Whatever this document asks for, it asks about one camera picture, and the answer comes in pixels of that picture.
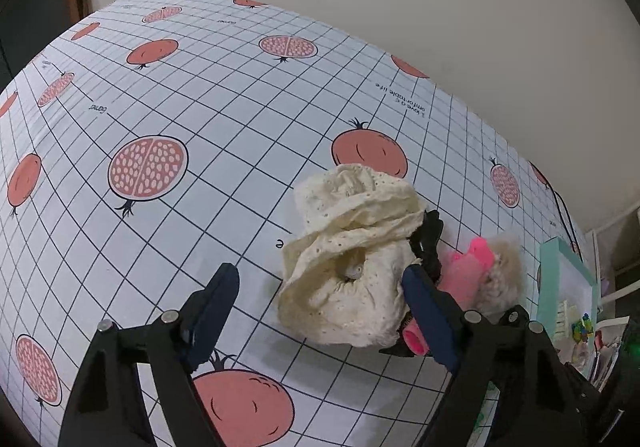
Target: wall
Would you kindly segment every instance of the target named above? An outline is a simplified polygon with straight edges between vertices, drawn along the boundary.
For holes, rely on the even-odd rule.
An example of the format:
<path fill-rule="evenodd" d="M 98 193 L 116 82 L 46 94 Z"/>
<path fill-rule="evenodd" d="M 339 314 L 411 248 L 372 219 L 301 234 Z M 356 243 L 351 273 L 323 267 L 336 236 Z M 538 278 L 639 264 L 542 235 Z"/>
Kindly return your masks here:
<path fill-rule="evenodd" d="M 640 26 L 624 0 L 260 1 L 431 75 L 536 163 L 584 229 L 640 198 Z"/>

